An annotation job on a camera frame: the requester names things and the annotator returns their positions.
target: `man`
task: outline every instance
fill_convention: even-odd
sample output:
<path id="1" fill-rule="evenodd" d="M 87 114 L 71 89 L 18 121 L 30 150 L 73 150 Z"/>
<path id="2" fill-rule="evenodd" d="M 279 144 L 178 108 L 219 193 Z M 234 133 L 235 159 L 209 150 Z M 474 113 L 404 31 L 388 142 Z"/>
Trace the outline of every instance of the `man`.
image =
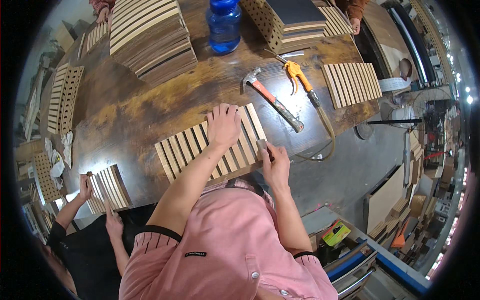
<path id="1" fill-rule="evenodd" d="M 91 193 L 88 176 L 80 175 L 80 192 L 60 210 L 47 245 L 42 244 L 41 249 L 59 280 L 81 299 L 118 299 L 121 276 L 129 259 L 122 240 L 122 236 L 128 239 L 128 233 L 123 234 L 123 223 L 118 214 L 113 215 L 107 207 L 106 216 L 66 235 L 66 228 Z"/>
<path id="2" fill-rule="evenodd" d="M 360 23 L 363 16 L 363 8 L 365 7 L 365 5 L 368 4 L 368 2 L 370 2 L 370 0 L 336 1 L 338 8 L 343 12 L 347 12 L 347 17 L 350 19 L 353 30 L 355 30 L 355 32 L 353 33 L 354 35 L 360 33 Z"/>
<path id="3" fill-rule="evenodd" d="M 88 0 L 88 3 L 93 6 L 93 9 L 98 13 L 96 22 L 98 24 L 108 22 L 111 26 L 110 14 L 113 12 L 115 0 Z"/>
<path id="4" fill-rule="evenodd" d="M 290 194 L 284 147 L 262 150 L 276 199 L 241 180 L 204 189 L 240 134 L 238 106 L 207 115 L 209 145 L 173 181 L 135 237 L 119 299 L 337 299 Z"/>

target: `claw hammer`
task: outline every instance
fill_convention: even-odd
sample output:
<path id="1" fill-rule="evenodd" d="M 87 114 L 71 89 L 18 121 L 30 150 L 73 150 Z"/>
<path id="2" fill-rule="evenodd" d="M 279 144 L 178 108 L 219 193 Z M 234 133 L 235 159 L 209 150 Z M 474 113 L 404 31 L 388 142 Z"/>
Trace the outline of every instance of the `claw hammer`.
<path id="1" fill-rule="evenodd" d="M 247 82 L 253 85 L 263 96 L 265 96 L 272 105 L 278 109 L 278 112 L 282 115 L 282 117 L 287 120 L 287 122 L 292 125 L 296 132 L 301 132 L 303 130 L 303 123 L 300 122 L 297 118 L 295 118 L 288 109 L 283 106 L 283 104 L 278 101 L 278 99 L 273 96 L 258 80 L 256 75 L 260 73 L 262 69 L 260 67 L 256 67 L 252 72 L 248 73 L 242 82 L 242 88 L 245 90 L 245 86 Z"/>

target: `pink shirt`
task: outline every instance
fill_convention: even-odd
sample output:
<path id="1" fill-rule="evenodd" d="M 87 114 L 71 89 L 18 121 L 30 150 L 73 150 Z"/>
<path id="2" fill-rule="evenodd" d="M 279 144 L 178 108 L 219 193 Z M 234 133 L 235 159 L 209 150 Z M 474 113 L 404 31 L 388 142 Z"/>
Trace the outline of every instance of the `pink shirt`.
<path id="1" fill-rule="evenodd" d="M 259 286 L 285 299 L 337 299 L 315 256 L 282 247 L 273 208 L 229 188 L 200 197 L 183 237 L 158 226 L 135 237 L 119 299 L 253 299 Z"/>

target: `shirt label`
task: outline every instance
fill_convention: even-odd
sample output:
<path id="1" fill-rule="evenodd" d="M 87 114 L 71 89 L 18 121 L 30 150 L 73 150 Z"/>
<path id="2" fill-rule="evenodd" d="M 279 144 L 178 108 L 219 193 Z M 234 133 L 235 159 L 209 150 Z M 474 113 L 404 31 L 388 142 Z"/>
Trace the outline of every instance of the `shirt label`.
<path id="1" fill-rule="evenodd" d="M 187 256 L 207 256 L 207 252 L 188 252 L 185 254 L 185 257 Z"/>

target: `blue water bottle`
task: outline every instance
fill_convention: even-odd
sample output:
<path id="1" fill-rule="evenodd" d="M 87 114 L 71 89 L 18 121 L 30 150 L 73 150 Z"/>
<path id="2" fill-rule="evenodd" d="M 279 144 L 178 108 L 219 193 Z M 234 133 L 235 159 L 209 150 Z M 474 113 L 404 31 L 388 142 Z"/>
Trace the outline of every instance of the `blue water bottle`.
<path id="1" fill-rule="evenodd" d="M 218 54 L 227 54 L 240 43 L 239 0 L 210 0 L 205 17 L 210 28 L 208 43 Z"/>

